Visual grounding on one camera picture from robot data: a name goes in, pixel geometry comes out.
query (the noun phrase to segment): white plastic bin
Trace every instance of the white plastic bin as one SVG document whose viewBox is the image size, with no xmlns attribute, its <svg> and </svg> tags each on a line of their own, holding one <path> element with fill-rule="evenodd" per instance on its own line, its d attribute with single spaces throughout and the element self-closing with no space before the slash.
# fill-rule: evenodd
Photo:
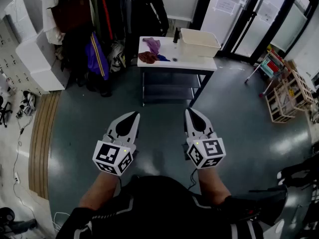
<svg viewBox="0 0 319 239">
<path fill-rule="evenodd" d="M 213 33 L 188 28 L 180 31 L 180 51 L 183 56 L 214 57 L 221 47 Z"/>
</svg>

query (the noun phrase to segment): table leg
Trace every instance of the table leg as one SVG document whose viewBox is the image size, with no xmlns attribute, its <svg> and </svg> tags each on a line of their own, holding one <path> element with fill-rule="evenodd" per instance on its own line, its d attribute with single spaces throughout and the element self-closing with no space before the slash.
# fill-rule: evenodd
<svg viewBox="0 0 319 239">
<path fill-rule="evenodd" d="M 141 105 L 142 107 L 144 107 L 144 69 L 143 67 L 140 68 L 141 69 Z"/>
<path fill-rule="evenodd" d="M 207 82 L 209 81 L 210 77 L 213 75 L 214 72 L 211 72 L 211 74 L 208 74 L 208 75 L 205 75 L 205 78 L 204 80 L 202 81 L 201 85 L 200 85 L 200 88 L 196 91 L 195 93 L 195 96 L 194 96 L 194 99 L 189 103 L 189 107 L 192 107 L 197 98 L 199 97 L 200 93 L 203 91 L 203 89 L 205 88 Z"/>
</svg>

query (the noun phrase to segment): white table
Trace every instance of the white table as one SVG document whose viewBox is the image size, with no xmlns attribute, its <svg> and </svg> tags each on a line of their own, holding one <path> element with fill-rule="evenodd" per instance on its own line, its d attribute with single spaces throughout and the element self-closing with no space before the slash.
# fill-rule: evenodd
<svg viewBox="0 0 319 239">
<path fill-rule="evenodd" d="M 148 37 L 140 37 L 139 53 L 150 51 L 147 43 L 143 42 L 143 38 Z M 156 61 L 153 64 L 147 64 L 138 59 L 143 88 L 142 105 L 166 103 L 172 100 L 191 100 L 189 106 L 192 107 L 214 71 L 217 70 L 214 59 L 183 56 L 179 52 L 179 41 L 176 44 L 170 37 L 153 38 L 160 41 L 159 54 L 165 56 L 170 62 Z"/>
</svg>

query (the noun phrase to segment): shoe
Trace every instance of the shoe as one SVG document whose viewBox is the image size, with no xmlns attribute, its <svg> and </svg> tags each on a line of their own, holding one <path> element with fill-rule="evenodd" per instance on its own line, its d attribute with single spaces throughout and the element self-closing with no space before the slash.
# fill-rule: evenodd
<svg viewBox="0 0 319 239">
<path fill-rule="evenodd" d="M 91 92 L 96 92 L 96 89 L 90 83 L 86 84 L 86 88 Z"/>
<path fill-rule="evenodd" d="M 285 181 L 285 178 L 282 179 L 280 182 L 278 182 L 278 185 L 283 185 L 284 181 Z"/>
</svg>

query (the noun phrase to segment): black cable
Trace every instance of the black cable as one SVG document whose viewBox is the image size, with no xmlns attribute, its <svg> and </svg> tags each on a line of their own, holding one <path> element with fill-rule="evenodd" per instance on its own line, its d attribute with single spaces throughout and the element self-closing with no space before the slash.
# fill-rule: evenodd
<svg viewBox="0 0 319 239">
<path fill-rule="evenodd" d="M 13 185 L 13 192 L 14 192 L 15 196 L 20 199 L 20 202 L 22 203 L 23 206 L 25 206 L 25 207 L 27 207 L 27 208 L 30 209 L 30 211 L 32 212 L 32 215 L 33 215 L 34 219 L 36 220 L 33 210 L 32 210 L 29 206 L 26 206 L 26 205 L 22 202 L 22 199 L 16 194 L 15 189 L 14 189 L 15 185 L 16 185 L 16 182 L 15 182 L 14 185 Z"/>
<path fill-rule="evenodd" d="M 22 135 L 24 129 L 25 129 L 28 125 L 30 125 L 30 123 L 31 123 L 31 121 L 32 121 L 32 119 L 33 119 L 33 116 L 31 115 L 30 117 L 31 117 L 31 118 L 30 118 L 29 122 L 28 122 L 25 126 L 23 126 L 23 127 L 20 126 L 19 120 L 16 119 L 16 120 L 18 121 L 19 130 L 20 130 L 20 135 L 19 135 L 19 138 L 18 138 L 16 159 L 15 159 L 15 162 L 14 162 L 14 165 L 13 165 L 13 178 L 14 178 L 14 179 L 15 179 L 15 177 L 14 177 L 15 164 L 16 164 L 16 162 L 17 162 L 17 160 L 18 160 L 18 157 L 19 157 L 19 146 L 20 146 L 20 147 L 22 146 L 22 142 L 20 141 L 20 137 L 21 137 L 21 135 Z"/>
<path fill-rule="evenodd" d="M 122 180 L 121 180 L 120 176 L 119 176 L 119 180 L 120 180 L 120 187 L 121 187 L 121 190 L 122 190 Z"/>
<path fill-rule="evenodd" d="M 15 159 L 15 162 L 14 162 L 14 165 L 13 165 L 13 178 L 14 178 L 14 179 L 15 179 L 15 175 L 14 175 L 15 164 L 16 164 L 16 162 L 17 162 L 17 160 L 18 160 L 18 157 L 19 157 L 19 146 L 20 146 L 20 147 L 22 146 L 22 142 L 20 141 L 20 137 L 21 137 L 21 135 L 22 135 L 22 133 L 23 133 L 23 130 L 24 130 L 28 125 L 30 125 L 30 123 L 31 123 L 31 121 L 32 121 L 32 118 L 33 118 L 33 116 L 31 115 L 30 121 L 29 121 L 24 127 L 21 127 L 20 124 L 19 124 L 19 121 L 18 121 L 19 129 L 20 129 L 20 134 L 19 134 L 18 143 L 17 143 L 16 159 Z M 33 210 L 32 210 L 30 207 L 26 206 L 26 205 L 23 203 L 22 199 L 16 194 L 15 189 L 14 189 L 16 183 L 17 183 L 17 181 L 16 181 L 16 179 L 15 179 L 15 183 L 14 183 L 14 185 L 13 185 L 14 195 L 15 195 L 17 198 L 20 199 L 20 202 L 21 202 L 21 204 L 22 204 L 23 206 L 25 206 L 25 207 L 27 207 L 27 208 L 30 209 L 30 211 L 32 212 L 32 215 L 33 215 L 34 219 L 36 220 Z"/>
<path fill-rule="evenodd" d="M 192 172 L 192 174 L 190 175 L 190 181 L 192 182 L 192 185 L 190 185 L 188 187 L 188 190 L 190 190 L 192 187 L 194 187 L 196 185 L 196 181 L 194 179 L 194 173 L 197 171 L 197 168 L 195 168 L 195 170 Z"/>
</svg>

